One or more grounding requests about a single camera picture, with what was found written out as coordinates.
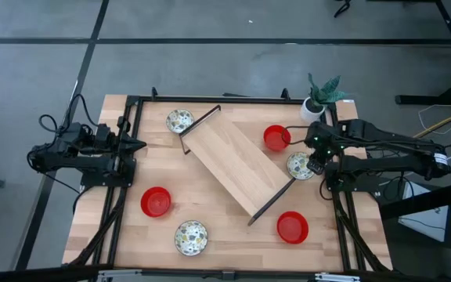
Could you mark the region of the potted plant white pot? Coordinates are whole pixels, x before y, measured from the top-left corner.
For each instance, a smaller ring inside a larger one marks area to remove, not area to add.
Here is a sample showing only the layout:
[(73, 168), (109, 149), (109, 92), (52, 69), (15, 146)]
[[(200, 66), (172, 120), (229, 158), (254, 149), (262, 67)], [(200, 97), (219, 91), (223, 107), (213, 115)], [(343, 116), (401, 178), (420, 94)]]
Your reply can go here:
[(304, 100), (300, 109), (300, 116), (308, 124), (318, 121), (325, 109), (339, 100), (343, 100), (347, 93), (338, 90), (341, 76), (338, 75), (328, 80), (322, 87), (315, 82), (311, 73), (308, 73), (308, 82), (311, 86), (308, 97)]

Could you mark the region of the black metal stand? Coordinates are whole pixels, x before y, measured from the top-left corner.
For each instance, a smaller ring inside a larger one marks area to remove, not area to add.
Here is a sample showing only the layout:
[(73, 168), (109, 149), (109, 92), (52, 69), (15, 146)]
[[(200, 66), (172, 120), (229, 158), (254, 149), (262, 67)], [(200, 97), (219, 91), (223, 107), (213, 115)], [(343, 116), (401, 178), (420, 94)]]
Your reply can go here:
[(417, 212), (427, 211), (441, 206), (448, 206), (448, 219), (446, 225), (446, 237), (449, 238), (451, 245), (451, 186), (438, 187), (430, 193), (423, 193), (406, 200), (387, 200), (386, 193), (382, 192), (380, 196), (375, 196), (381, 210), (381, 218), (399, 219), (400, 216), (409, 215)]

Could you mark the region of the white box on floor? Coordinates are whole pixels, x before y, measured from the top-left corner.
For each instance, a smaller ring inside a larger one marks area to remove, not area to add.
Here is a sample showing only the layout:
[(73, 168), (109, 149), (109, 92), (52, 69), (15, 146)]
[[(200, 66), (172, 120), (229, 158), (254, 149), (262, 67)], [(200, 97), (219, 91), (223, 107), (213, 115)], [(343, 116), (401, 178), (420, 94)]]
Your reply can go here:
[[(402, 199), (406, 200), (423, 193), (430, 193), (430, 190), (410, 181), (405, 182)], [(441, 206), (427, 211), (403, 215), (398, 219), (398, 223), (412, 230), (422, 233), (439, 242), (444, 242), (446, 237), (446, 225), (448, 219), (448, 206)]]

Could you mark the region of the red plastic mini bowl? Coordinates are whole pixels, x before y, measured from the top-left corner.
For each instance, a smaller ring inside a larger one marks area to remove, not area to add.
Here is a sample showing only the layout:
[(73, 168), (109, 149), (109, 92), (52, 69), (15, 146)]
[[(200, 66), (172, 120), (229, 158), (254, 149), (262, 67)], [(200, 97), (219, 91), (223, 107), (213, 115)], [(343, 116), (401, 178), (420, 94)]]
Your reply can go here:
[(296, 211), (286, 211), (277, 220), (276, 231), (288, 244), (300, 244), (305, 241), (309, 225), (305, 217)]
[(145, 215), (160, 217), (171, 207), (171, 194), (164, 187), (151, 187), (142, 195), (140, 206)]
[(281, 125), (270, 125), (263, 133), (265, 146), (275, 152), (284, 150), (291, 142), (291, 135)]

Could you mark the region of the yellow pear-patterned bowl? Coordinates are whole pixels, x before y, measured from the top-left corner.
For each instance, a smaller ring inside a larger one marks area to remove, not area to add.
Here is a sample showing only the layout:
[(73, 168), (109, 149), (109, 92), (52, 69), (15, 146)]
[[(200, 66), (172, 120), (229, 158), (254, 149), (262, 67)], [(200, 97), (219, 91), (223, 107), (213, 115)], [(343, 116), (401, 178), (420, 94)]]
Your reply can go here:
[(195, 122), (192, 113), (186, 109), (176, 109), (168, 114), (165, 123), (174, 133), (181, 133)]
[(207, 229), (199, 221), (185, 221), (175, 231), (175, 247), (184, 256), (199, 255), (207, 247), (207, 242)]
[(314, 176), (314, 172), (308, 167), (309, 155), (304, 152), (296, 152), (287, 159), (287, 170), (297, 180), (307, 180)]

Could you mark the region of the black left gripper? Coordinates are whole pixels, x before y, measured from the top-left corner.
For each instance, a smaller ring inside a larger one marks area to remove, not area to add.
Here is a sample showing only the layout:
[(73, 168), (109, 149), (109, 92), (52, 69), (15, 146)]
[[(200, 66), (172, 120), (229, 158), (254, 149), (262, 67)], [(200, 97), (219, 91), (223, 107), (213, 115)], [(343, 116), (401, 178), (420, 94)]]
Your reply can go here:
[(121, 133), (116, 136), (114, 133), (110, 133), (107, 139), (108, 153), (112, 154), (133, 154), (137, 150), (146, 147), (146, 142), (138, 140), (135, 137), (127, 136), (125, 133)]

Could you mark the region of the silver metal bracket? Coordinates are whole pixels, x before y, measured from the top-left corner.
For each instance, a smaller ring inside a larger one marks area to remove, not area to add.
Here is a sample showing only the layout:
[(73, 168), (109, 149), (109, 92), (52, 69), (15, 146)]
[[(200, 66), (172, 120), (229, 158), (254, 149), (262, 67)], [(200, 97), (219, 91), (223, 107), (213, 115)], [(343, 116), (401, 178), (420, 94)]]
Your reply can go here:
[(112, 282), (116, 277), (141, 276), (141, 269), (109, 269), (101, 270), (98, 273), (96, 282)]
[(317, 273), (315, 282), (361, 282), (360, 277), (332, 273)]

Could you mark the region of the wooden shelf riser black legs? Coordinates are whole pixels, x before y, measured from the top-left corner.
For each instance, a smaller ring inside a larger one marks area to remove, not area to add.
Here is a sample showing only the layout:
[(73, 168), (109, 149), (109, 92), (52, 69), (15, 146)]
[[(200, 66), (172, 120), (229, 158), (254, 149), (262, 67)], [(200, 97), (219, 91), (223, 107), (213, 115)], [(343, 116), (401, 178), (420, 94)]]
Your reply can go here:
[(295, 181), (255, 146), (217, 105), (179, 133), (194, 154), (256, 222)]

